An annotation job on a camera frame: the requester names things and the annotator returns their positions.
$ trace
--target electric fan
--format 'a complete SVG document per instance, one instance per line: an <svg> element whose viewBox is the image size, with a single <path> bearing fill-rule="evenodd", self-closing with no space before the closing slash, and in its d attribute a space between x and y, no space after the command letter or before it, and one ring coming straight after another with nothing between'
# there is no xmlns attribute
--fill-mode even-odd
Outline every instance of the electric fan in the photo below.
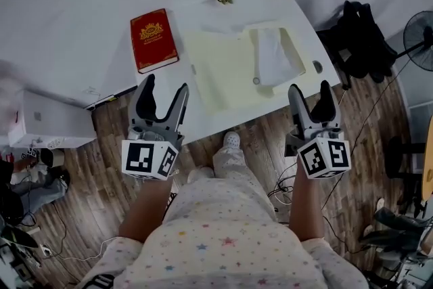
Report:
<svg viewBox="0 0 433 289"><path fill-rule="evenodd" d="M403 32L405 51L420 68L433 71L433 11L422 11L408 21Z"/></svg>

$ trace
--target book cover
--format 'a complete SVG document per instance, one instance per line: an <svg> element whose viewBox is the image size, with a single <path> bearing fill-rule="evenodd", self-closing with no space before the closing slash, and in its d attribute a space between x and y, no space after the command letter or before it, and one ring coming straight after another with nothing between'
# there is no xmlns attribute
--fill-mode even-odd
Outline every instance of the book cover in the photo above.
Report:
<svg viewBox="0 0 433 289"><path fill-rule="evenodd" d="M165 9L131 20L131 40L141 74L179 60Z"/></svg>

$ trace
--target gold emblem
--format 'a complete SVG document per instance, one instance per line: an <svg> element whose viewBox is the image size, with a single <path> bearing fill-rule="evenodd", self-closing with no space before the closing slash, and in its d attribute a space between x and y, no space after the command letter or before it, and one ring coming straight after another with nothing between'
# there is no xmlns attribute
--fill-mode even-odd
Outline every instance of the gold emblem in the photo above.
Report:
<svg viewBox="0 0 433 289"><path fill-rule="evenodd" d="M162 29L162 26L159 23L149 23L144 29L141 29L140 39L146 40L150 37L154 37L155 35L163 31L164 29Z"/></svg>

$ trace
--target white table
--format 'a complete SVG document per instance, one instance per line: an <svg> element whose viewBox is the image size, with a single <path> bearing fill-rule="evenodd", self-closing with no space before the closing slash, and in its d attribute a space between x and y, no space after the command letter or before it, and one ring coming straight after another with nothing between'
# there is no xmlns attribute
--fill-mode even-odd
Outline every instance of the white table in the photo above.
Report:
<svg viewBox="0 0 433 289"><path fill-rule="evenodd" d="M291 83L296 83L304 96L308 97L319 92L322 80L327 80L330 85L336 85L340 82L313 27L295 0L235 0L233 5L226 6L227 14L225 18L221 18L220 7L212 9L212 6L209 6L207 2L179 8L169 13L168 18L180 60L177 63L150 72L154 73L156 77L154 97L157 105L157 116L160 118L168 110L176 90L183 83L187 83L189 86L187 111L180 129L182 134L185 135L184 143L242 124L287 106L289 103L287 92L285 92L277 94L259 105L226 110L213 115L206 112L194 81L188 53L183 48L182 32L202 30L203 19L216 16L215 12L218 12L217 15L221 18L220 22L226 23L227 28L243 24L268 22L269 20L288 23L290 38L294 45L297 46L302 59L309 62L309 66L306 66L308 73L300 75L287 83L287 90ZM321 74L317 74L312 67L313 60L322 65L323 72ZM137 73L137 83L140 83L146 76L147 74Z"/></svg>

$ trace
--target star print shirt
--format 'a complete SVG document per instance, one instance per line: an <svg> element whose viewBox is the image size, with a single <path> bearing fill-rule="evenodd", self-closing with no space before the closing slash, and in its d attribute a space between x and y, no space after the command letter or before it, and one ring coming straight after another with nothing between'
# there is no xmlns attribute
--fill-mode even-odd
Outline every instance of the star print shirt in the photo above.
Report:
<svg viewBox="0 0 433 289"><path fill-rule="evenodd" d="M242 182L186 185L144 244L118 238L86 275L114 288L368 288L324 240L301 243L271 203Z"/></svg>

